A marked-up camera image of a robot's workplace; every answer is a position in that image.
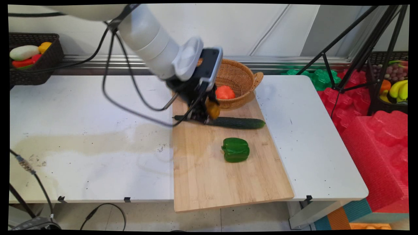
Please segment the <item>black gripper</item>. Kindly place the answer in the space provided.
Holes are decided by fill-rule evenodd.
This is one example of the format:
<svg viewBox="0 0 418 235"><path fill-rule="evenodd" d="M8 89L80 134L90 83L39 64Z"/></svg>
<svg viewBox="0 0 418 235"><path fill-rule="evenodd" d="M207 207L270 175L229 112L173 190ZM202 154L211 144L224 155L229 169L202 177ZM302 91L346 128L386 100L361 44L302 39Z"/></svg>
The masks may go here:
<svg viewBox="0 0 418 235"><path fill-rule="evenodd" d="M172 76L166 79L166 85L177 93L191 109L190 121L206 125L210 121L207 107L216 107L216 88L200 77L193 76L187 81L181 81Z"/></svg>

